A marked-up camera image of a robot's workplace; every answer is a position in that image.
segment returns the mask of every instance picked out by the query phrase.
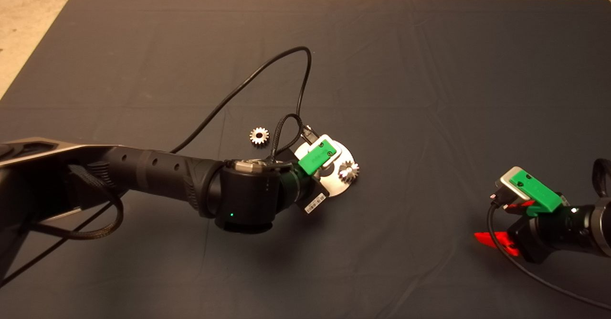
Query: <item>black cable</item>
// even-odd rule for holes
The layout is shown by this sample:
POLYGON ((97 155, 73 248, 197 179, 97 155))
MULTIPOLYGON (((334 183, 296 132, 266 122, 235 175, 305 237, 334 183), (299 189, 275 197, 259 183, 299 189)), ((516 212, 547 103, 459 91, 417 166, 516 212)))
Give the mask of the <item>black cable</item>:
POLYGON ((105 227, 89 232, 75 232, 71 230, 64 230, 63 228, 44 225, 42 223, 33 223, 32 225, 29 225, 29 230, 72 240, 100 239, 116 231, 116 229, 123 222, 123 202, 121 201, 121 199, 116 195, 116 193, 114 193, 108 188, 107 184, 89 173, 81 165, 68 165, 68 168, 73 174, 78 176, 80 180, 85 182, 85 184, 100 191, 107 197, 110 204, 116 207, 115 220, 105 227))
POLYGON ((301 101, 303 99, 304 91, 306 90, 307 80, 310 76, 310 68, 312 67, 312 52, 308 47, 303 46, 288 49, 287 51, 284 51, 278 54, 277 56, 274 56, 273 58, 262 64, 260 67, 258 67, 256 71, 254 71, 249 77, 247 77, 246 80, 242 82, 242 84, 239 84, 238 87, 235 88, 235 90, 231 91, 229 95, 227 95, 227 97, 225 97, 225 99, 223 99, 216 106, 216 108, 214 108, 212 112, 208 114, 204 121, 201 122, 201 124, 189 135, 189 137, 185 139, 185 141, 182 141, 179 145, 172 149, 170 153, 177 153, 186 145, 189 145, 193 141, 193 139, 195 139, 196 136, 198 136, 201 131, 208 125, 208 123, 210 123, 210 121, 212 121, 212 119, 221 111, 221 109, 223 109, 223 106, 225 106, 229 101, 231 101, 231 99, 235 97, 238 93, 240 93, 240 91, 244 90, 244 88, 248 84, 250 84, 250 82, 253 81, 259 74, 261 74, 261 72, 264 71, 267 67, 277 62, 281 58, 284 58, 285 56, 289 56, 293 53, 300 51, 305 52, 307 55, 307 66, 305 67, 304 79, 301 82, 301 90, 299 90, 299 97, 297 98, 297 107, 295 108, 295 114, 299 115, 301 112, 301 101))
POLYGON ((592 186, 598 197, 607 197, 607 176, 611 175, 611 160, 597 159, 592 166, 592 186))
POLYGON ((45 258, 46 256, 48 256, 48 254, 58 249, 66 241, 70 239, 90 240, 90 239, 103 238, 104 236, 107 236, 111 234, 112 232, 114 232, 121 225, 123 221, 123 217, 124 217, 123 202, 121 201, 121 199, 115 193, 113 193, 110 189, 108 189, 107 185, 104 182, 102 182, 98 178, 91 175, 82 166, 68 165, 68 168, 70 169, 70 171, 72 171, 72 173, 78 176, 78 178, 83 180, 83 182, 85 182, 89 186, 92 186, 92 188, 96 188, 100 192, 104 193, 104 195, 106 195, 107 198, 109 199, 109 203, 103 206, 102 208, 100 208, 100 210, 95 212, 93 215, 91 215, 89 218, 83 221, 80 225, 78 225, 72 231, 64 230, 64 229, 53 227, 53 226, 42 225, 39 223, 29 225, 27 228, 30 230, 37 231, 37 232, 44 233, 44 234, 51 234, 54 236, 59 236, 61 237, 61 239, 57 241, 56 243, 54 243, 53 245, 51 245, 50 247, 48 247, 48 249, 44 250, 41 254, 37 255, 35 258, 33 258, 32 260, 24 264, 22 267, 15 270, 13 273, 8 275, 7 277, 3 278, 2 281, 0 281, 0 288, 6 286, 9 282, 11 282, 16 277, 18 277, 19 275, 27 271, 30 267, 40 262, 43 258, 45 258), (85 226, 89 225, 91 222, 97 219, 100 215, 102 215, 105 211, 107 211, 112 206, 116 207, 116 218, 115 218, 115 221, 113 221, 113 223, 110 223, 109 225, 103 228, 100 228, 98 230, 93 230, 89 232, 80 232, 80 230, 85 228, 85 226))
POLYGON ((297 114, 286 114, 282 119, 280 119, 280 121, 278 122, 278 125, 275 126, 274 137, 271 142, 271 153, 269 153, 269 157, 271 158, 272 161, 275 161, 275 156, 282 153, 282 151, 290 148, 292 145, 294 145, 299 140, 299 138, 301 137, 301 130, 303 129, 303 127, 304 127, 303 121, 301 121, 301 117, 299 117, 299 115, 297 114), (297 136, 295 136, 293 140, 291 140, 288 144, 284 145, 281 149, 278 149, 278 145, 280 143, 280 134, 282 133, 284 122, 286 122, 286 119, 288 118, 294 118, 295 121, 297 121, 297 136))
POLYGON ((577 295, 575 293, 572 293, 571 291, 565 290, 563 288, 560 288, 559 286, 556 286, 554 284, 551 284, 549 282, 547 282, 546 280, 544 280, 543 278, 540 278, 539 276, 531 273, 530 271, 528 271, 525 267, 523 267, 520 263, 516 262, 514 258, 512 258, 510 256, 509 253, 507 253, 507 251, 505 251, 505 248, 502 247, 502 245, 500 244, 500 242, 498 241, 498 239, 496 238, 495 235, 495 228, 493 226, 493 219, 495 218, 495 210, 498 209, 498 206, 496 206, 495 204, 492 204, 488 210, 488 215, 486 218, 486 224, 488 227, 488 232, 490 234, 490 236, 493 239, 493 242, 495 243, 497 249, 501 252, 501 254, 503 256, 505 256, 505 258, 507 258, 507 260, 509 262, 511 262, 511 264, 515 265, 515 267, 517 267, 520 271, 522 271, 522 273, 526 274, 526 276, 532 278, 533 280, 536 280, 537 282, 541 283, 542 285, 558 291, 559 293, 562 293, 564 295, 567 295, 567 297, 573 298, 575 300, 584 302, 588 305, 592 305, 592 306, 596 306, 598 308, 604 309, 604 310, 609 310, 611 311, 611 306, 609 306, 608 304, 604 304, 602 302, 598 302, 598 301, 594 301, 592 299, 586 298, 586 297, 582 297, 581 295, 577 295))
MULTIPOLYGON (((100 210, 98 210, 93 215, 91 215, 87 220, 83 221, 80 225, 76 226, 76 228, 74 229, 74 232, 77 232, 77 231, 82 230, 83 228, 85 228, 85 226, 87 226, 90 223, 92 223, 95 219, 97 219, 100 215, 102 215, 105 211, 107 211, 112 206, 113 206, 113 204, 109 203, 109 204, 106 204, 105 206, 103 206, 102 208, 100 208, 100 210)), ((40 262, 40 260, 42 260, 43 258, 48 256, 48 254, 50 254, 53 251, 57 250, 61 245, 63 245, 68 240, 69 240, 68 238, 60 239, 59 241, 57 241, 56 243, 51 245, 48 249, 44 250, 41 254, 39 254, 38 256, 36 256, 35 258, 30 260, 26 264, 24 264, 22 267, 20 267, 19 269, 13 271, 13 273, 11 273, 7 277, 5 277, 2 281, 0 281, 0 288, 6 286, 6 284, 8 284, 12 280, 14 280, 17 276, 19 276, 22 273, 24 273, 24 271, 28 270, 30 267, 33 267, 33 265, 35 265, 36 263, 40 262)))

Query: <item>sticker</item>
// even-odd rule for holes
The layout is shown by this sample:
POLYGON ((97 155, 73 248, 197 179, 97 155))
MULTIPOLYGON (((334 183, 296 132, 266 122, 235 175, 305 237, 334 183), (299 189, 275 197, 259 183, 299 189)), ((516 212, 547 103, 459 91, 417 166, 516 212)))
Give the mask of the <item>sticker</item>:
POLYGON ((326 198, 327 196, 325 196, 323 193, 319 193, 319 195, 316 196, 316 198, 314 198, 307 207, 305 207, 305 212, 310 214, 312 210, 316 209, 316 207, 323 203, 326 198))

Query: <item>red object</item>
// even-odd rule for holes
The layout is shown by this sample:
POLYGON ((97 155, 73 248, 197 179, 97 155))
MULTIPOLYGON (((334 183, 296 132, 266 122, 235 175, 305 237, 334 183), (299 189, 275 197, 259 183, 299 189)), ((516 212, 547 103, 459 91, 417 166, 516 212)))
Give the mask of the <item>red object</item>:
POLYGON ((532 206, 534 203, 535 201, 530 200, 524 203, 508 204, 507 206, 504 206, 503 209, 509 214, 523 215, 524 213, 526 213, 526 208, 532 206))
POLYGON ((528 206, 532 206, 533 203, 535 203, 535 201, 533 200, 526 201, 524 203, 514 203, 514 204, 509 204, 507 208, 528 207, 528 206))
MULTIPOLYGON (((493 242, 493 237, 490 236, 488 232, 477 232, 474 234, 477 241, 483 243, 484 245, 496 248, 495 243, 493 242)), ((495 235, 498 239, 498 242, 505 248, 508 254, 511 254, 514 257, 520 255, 520 251, 515 247, 507 232, 495 232, 495 235)))

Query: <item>white disc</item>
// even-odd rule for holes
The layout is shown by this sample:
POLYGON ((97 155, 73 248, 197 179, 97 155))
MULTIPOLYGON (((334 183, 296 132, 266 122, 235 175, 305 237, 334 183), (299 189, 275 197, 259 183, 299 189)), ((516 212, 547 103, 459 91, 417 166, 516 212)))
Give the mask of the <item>white disc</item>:
MULTIPOLYGON (((334 142, 338 144, 339 147, 342 149, 342 154, 340 154, 340 156, 333 162, 333 173, 320 178, 320 183, 329 192, 329 197, 337 196, 340 193, 343 193, 350 186, 350 184, 342 182, 342 180, 340 179, 339 171, 340 165, 342 165, 344 162, 354 162, 350 151, 338 141, 334 140, 334 142)), ((310 145, 308 145, 307 143, 303 143, 303 145, 299 146, 299 148, 295 151, 295 156, 299 158, 299 160, 301 160, 301 158, 306 156, 307 149, 309 147, 310 145)))

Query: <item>gear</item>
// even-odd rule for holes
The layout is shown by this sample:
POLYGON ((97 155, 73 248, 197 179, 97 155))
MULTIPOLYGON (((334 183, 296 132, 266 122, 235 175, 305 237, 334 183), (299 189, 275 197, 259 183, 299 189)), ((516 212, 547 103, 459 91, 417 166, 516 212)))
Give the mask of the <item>gear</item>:
POLYGON ((258 127, 251 130, 250 138, 253 146, 257 147, 258 149, 261 149, 262 147, 265 147, 269 142, 269 132, 263 127, 258 127))
POLYGON ((337 174, 340 176, 342 182, 350 184, 358 177, 359 172, 360 168, 358 167, 358 164, 352 161, 346 161, 340 165, 339 172, 337 174))

